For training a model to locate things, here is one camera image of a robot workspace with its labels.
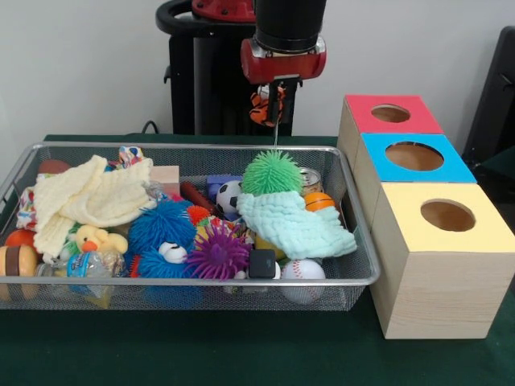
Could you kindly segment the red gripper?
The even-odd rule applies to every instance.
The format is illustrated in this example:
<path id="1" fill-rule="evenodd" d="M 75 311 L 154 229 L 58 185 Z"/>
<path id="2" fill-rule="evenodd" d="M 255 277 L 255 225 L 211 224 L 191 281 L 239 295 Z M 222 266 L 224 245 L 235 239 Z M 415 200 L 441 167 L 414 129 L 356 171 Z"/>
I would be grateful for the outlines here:
<path id="1" fill-rule="evenodd" d="M 322 36 L 308 52 L 300 54 L 281 54 L 267 51 L 254 39 L 241 42 L 241 68 L 245 78 L 251 84 L 269 84 L 268 119 L 278 120 L 280 111 L 280 82 L 276 79 L 300 78 L 313 79 L 322 73 L 327 61 L 327 47 Z M 291 122 L 295 111 L 295 94 L 297 80 L 284 80 L 281 122 Z"/>

